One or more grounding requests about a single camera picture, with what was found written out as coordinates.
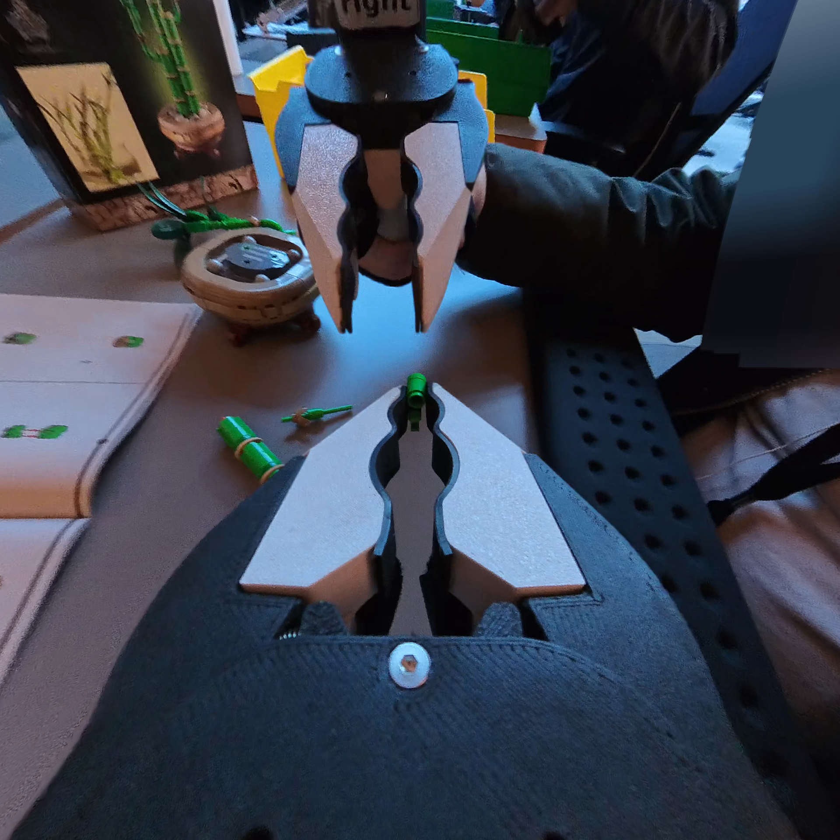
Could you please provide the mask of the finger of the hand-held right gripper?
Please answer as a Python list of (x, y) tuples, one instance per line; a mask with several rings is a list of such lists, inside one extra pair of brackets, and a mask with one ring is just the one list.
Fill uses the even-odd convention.
[(357, 137), (340, 127), (331, 123), (307, 126), (291, 195), (320, 295), (342, 333), (353, 330), (359, 286), (356, 224), (343, 194), (343, 180), (359, 152)]
[(471, 198), (455, 122), (430, 122), (402, 146), (412, 244), (415, 328), (429, 330), (445, 296)]

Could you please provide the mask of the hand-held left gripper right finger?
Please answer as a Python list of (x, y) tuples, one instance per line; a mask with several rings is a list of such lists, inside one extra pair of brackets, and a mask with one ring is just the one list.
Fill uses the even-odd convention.
[(438, 383), (428, 388), (427, 424), (444, 485), (421, 577), (433, 635), (471, 635), (495, 603), (584, 593), (528, 454)]

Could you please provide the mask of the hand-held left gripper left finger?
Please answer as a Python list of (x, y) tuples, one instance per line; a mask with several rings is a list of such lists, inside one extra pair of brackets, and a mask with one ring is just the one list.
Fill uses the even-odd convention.
[(402, 588), (386, 488), (406, 426), (406, 388), (395, 387), (310, 449), (240, 587), (329, 602), (351, 632), (384, 635)]

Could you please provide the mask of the green bamboo stalk model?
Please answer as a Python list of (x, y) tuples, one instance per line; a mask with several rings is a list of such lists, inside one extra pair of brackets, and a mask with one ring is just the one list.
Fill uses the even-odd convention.
[(283, 468), (279, 457), (241, 417), (221, 417), (217, 432), (225, 445), (233, 451), (237, 461), (244, 465), (260, 484), (264, 484)]

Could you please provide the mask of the yellow plastic bin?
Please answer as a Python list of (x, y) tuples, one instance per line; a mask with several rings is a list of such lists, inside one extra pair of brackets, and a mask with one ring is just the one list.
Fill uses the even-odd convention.
[[(301, 46), (294, 46), (248, 74), (248, 79), (254, 86), (256, 106), (259, 109), (262, 122), (266, 126), (281, 179), (285, 176), (275, 142), (277, 120), (287, 104), (290, 90), (303, 86), (306, 70), (311, 63), (312, 57), (308, 56), (305, 49)], [(471, 81), (480, 104), (482, 107), (487, 105), (487, 77), (485, 75), (459, 70), (458, 80)], [(496, 141), (496, 117), (487, 108), (485, 108), (485, 114), (488, 121), (487, 139), (489, 143), (494, 143)]]

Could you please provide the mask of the thin green stem tan collar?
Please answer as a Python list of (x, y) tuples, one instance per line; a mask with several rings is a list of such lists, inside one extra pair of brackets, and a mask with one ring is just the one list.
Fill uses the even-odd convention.
[(294, 424), (298, 428), (305, 428), (321, 422), (325, 417), (347, 413), (352, 411), (352, 409), (352, 405), (342, 405), (328, 408), (303, 407), (297, 410), (294, 414), (282, 417), (280, 421), (284, 424)]

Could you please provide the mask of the person's right forearm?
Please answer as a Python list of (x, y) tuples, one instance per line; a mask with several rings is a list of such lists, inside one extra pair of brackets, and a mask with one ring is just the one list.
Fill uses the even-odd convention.
[(740, 174), (672, 169), (643, 182), (494, 143), (457, 262), (687, 340), (703, 329)]

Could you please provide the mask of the grey desk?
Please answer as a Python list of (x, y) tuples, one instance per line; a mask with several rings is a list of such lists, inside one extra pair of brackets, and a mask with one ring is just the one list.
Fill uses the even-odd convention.
[[(147, 224), (98, 234), (73, 217), (28, 147), (2, 130), (2, 292), (185, 301), (173, 246)], [(429, 333), (415, 333), (409, 288), (366, 277), (352, 334), (259, 333), (236, 348), (202, 316), (157, 402), (104, 467), (77, 542), (2, 688), (2, 838), (60, 767), (87, 724), (119, 652), (193, 546), (257, 484), (226, 450), (219, 417), (237, 415), (283, 459), (341, 425), (293, 432), (299, 407), (364, 408), (423, 372), (520, 447), (539, 446), (519, 294), (456, 271)], [(429, 635), (418, 581), (432, 547), (440, 487), (425, 423), (400, 441), (395, 503), (402, 596), (392, 630)]]

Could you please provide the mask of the person's right hand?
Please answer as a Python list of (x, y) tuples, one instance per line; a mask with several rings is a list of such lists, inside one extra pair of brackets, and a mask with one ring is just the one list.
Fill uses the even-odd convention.
[[(458, 248), (465, 246), (466, 239), (478, 222), (487, 197), (487, 168), (483, 165), (472, 189), (472, 203), (465, 231)], [(377, 235), (364, 257), (360, 258), (360, 273), (387, 287), (402, 287), (413, 278), (414, 246), (407, 241), (391, 241)]]

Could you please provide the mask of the green sprig with leaves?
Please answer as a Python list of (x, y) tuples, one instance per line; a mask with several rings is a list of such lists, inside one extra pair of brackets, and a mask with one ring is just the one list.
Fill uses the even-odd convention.
[(297, 235), (296, 231), (287, 229), (269, 218), (235, 217), (220, 212), (215, 205), (207, 200), (204, 187), (202, 187), (202, 195), (205, 200), (203, 212), (177, 206), (151, 182), (139, 185), (139, 190), (149, 203), (166, 216), (166, 218), (152, 224), (151, 233), (159, 240), (171, 240), (175, 243), (175, 262), (177, 264), (183, 262), (183, 259), (193, 247), (192, 237), (198, 234), (217, 231), (237, 232), (246, 228), (262, 228), (279, 234)]

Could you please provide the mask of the tan round pot base model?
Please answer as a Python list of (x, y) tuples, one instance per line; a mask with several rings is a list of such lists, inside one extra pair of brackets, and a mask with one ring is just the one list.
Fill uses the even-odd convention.
[(218, 232), (182, 262), (181, 280), (194, 302), (226, 321), (235, 344), (262, 329), (290, 324), (315, 333), (319, 289), (299, 237), (266, 227)]

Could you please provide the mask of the green plastic bin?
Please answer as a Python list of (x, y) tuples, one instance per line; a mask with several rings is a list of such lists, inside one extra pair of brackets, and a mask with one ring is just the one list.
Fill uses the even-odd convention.
[(427, 41), (443, 46), (461, 70), (486, 77), (488, 109), (529, 117), (550, 85), (550, 48), (501, 39), (493, 24), (459, 20), (454, 2), (428, 1), (426, 8)]

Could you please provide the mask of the open instruction booklet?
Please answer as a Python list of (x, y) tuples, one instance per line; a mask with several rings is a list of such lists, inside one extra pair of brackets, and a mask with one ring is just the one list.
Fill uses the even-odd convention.
[(1, 296), (1, 680), (91, 518), (112, 452), (158, 395), (194, 304)]

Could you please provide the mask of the black toy set box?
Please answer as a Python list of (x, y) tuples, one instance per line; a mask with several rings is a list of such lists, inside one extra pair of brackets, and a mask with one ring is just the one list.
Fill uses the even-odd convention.
[(101, 232), (254, 191), (209, 1), (2, 1), (2, 104), (71, 212)]

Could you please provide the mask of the navy chair back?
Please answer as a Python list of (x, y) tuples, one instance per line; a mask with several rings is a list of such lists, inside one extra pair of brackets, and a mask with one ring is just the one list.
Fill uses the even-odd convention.
[(695, 99), (686, 143), (701, 147), (772, 71), (796, 1), (748, 1), (738, 12), (736, 44)]

